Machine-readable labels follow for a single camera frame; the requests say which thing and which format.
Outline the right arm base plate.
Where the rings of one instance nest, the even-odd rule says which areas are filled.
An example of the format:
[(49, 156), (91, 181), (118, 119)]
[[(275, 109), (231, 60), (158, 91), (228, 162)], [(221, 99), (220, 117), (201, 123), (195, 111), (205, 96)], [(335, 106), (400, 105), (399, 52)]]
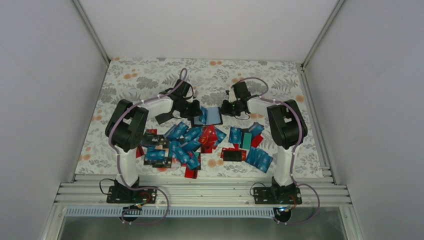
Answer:
[(301, 191), (295, 185), (254, 187), (256, 205), (300, 205), (303, 203)]

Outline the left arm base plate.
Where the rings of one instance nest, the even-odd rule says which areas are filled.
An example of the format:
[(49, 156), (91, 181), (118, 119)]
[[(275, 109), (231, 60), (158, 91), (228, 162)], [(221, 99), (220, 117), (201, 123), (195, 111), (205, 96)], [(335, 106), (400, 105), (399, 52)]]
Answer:
[(106, 202), (108, 204), (154, 204), (156, 202), (157, 190), (130, 190), (126, 187), (110, 186)]

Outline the black leather card holder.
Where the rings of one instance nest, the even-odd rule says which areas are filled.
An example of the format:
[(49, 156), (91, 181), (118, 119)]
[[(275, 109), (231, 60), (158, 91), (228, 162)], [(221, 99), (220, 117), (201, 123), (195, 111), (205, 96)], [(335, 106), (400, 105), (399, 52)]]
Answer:
[(220, 113), (220, 107), (215, 106), (205, 108), (201, 106), (200, 109), (202, 110), (202, 115), (193, 117), (190, 120), (192, 127), (205, 127), (223, 124), (223, 118)]

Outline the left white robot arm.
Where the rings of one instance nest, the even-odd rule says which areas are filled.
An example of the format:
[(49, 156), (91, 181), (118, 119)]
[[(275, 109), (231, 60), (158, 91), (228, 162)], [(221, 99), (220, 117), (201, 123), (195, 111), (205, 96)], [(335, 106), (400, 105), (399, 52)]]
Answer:
[(141, 193), (158, 191), (155, 186), (139, 185), (136, 153), (142, 143), (146, 142), (146, 122), (162, 115), (170, 115), (173, 111), (178, 111), (185, 118), (194, 118), (201, 113), (200, 104), (194, 99), (193, 86), (183, 79), (178, 79), (173, 88), (154, 97), (138, 102), (121, 99), (116, 104), (105, 128), (108, 143), (116, 153), (118, 170), (114, 184), (107, 194), (109, 197), (131, 203)]

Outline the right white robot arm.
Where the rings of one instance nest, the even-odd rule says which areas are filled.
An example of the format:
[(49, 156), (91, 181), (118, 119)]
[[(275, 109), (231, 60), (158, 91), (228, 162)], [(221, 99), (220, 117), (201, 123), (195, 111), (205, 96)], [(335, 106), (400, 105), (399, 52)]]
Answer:
[(279, 101), (252, 95), (244, 79), (226, 91), (221, 113), (238, 117), (242, 112), (267, 116), (271, 137), (277, 145), (276, 170), (271, 186), (259, 195), (257, 204), (298, 203), (301, 193), (294, 178), (296, 150), (308, 134), (308, 128), (295, 100)]

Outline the red VIP card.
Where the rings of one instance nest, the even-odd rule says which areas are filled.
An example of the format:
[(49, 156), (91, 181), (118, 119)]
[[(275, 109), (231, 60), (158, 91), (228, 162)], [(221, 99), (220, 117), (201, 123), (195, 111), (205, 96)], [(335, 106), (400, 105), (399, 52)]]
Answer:
[(217, 132), (213, 125), (202, 128), (198, 142), (202, 147), (213, 148), (218, 141)]

